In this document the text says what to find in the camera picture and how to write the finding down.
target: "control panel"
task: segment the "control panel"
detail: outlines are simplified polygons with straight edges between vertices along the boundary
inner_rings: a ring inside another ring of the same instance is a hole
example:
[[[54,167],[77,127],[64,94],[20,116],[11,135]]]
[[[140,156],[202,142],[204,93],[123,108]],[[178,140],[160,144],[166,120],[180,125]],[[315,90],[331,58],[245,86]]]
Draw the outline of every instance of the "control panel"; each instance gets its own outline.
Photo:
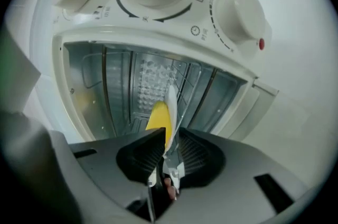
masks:
[[[54,0],[54,4],[55,33],[102,26],[152,31],[222,55],[254,77],[262,70],[271,40],[259,0]]]

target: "red button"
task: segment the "red button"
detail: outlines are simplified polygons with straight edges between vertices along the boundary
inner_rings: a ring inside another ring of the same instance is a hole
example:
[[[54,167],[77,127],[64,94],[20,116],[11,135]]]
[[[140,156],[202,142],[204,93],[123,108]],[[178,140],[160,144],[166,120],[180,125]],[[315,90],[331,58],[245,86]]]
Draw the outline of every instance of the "red button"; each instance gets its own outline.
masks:
[[[261,38],[261,39],[259,39],[259,49],[260,50],[263,50],[264,49],[264,47],[265,47],[265,42],[264,42],[264,39],[263,38]]]

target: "yellow object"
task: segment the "yellow object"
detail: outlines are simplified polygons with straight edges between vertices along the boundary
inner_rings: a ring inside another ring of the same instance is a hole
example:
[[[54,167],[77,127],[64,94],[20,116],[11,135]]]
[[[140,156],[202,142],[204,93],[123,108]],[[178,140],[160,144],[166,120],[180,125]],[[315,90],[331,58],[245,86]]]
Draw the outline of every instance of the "yellow object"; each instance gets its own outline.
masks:
[[[153,106],[146,130],[165,127],[165,146],[169,144],[172,130],[168,106],[163,101],[158,101]]]

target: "clock icon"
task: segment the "clock icon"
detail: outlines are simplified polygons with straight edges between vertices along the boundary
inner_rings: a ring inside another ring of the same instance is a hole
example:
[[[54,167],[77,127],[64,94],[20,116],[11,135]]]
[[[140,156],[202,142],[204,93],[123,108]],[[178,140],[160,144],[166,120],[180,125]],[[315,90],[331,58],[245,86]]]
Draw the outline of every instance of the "clock icon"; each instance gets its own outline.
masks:
[[[191,29],[190,29],[191,33],[195,36],[199,35],[200,34],[200,28],[197,27],[197,26],[192,26]]]

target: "rectangular black hole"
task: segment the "rectangular black hole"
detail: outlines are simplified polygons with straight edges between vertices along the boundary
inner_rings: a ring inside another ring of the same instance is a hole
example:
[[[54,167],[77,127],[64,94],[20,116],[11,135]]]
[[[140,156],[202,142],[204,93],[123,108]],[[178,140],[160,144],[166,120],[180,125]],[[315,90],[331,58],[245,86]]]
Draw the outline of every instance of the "rectangular black hole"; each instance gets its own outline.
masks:
[[[284,192],[270,174],[254,177],[276,213],[280,213],[293,204],[293,200]]]
[[[96,154],[97,151],[94,149],[88,149],[88,150],[84,150],[84,151],[79,151],[74,153],[75,158],[81,158],[81,157],[85,157],[91,154]]]

